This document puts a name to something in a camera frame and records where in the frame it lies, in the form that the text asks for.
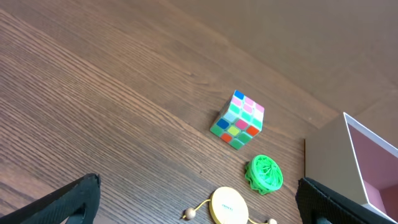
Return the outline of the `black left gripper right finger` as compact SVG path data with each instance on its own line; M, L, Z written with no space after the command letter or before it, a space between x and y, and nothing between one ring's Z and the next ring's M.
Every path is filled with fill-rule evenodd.
M323 184L304 177L295 200L303 224L393 224Z

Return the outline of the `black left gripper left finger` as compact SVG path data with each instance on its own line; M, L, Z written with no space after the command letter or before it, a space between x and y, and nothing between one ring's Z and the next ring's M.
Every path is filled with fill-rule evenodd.
M91 173L1 217L1 223L92 224L101 197L101 178Z

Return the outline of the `multicoloured puzzle cube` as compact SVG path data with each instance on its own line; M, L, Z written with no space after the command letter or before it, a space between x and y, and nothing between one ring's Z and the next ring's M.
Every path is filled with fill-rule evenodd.
M210 131L239 150L262 131L264 115L263 106L235 90L210 126Z

